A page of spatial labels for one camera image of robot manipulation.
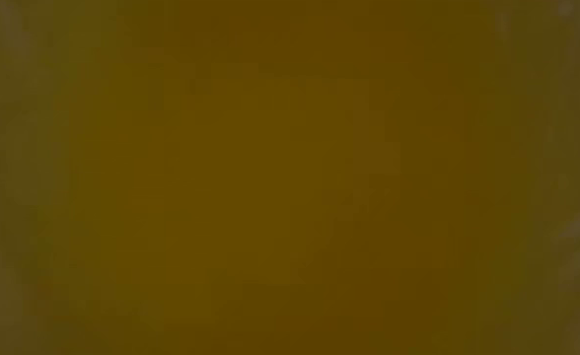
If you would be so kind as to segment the yellow mini bowl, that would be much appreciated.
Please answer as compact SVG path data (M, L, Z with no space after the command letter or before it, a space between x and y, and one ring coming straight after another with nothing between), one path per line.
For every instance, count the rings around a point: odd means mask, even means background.
M0 355L580 355L580 0L0 0Z

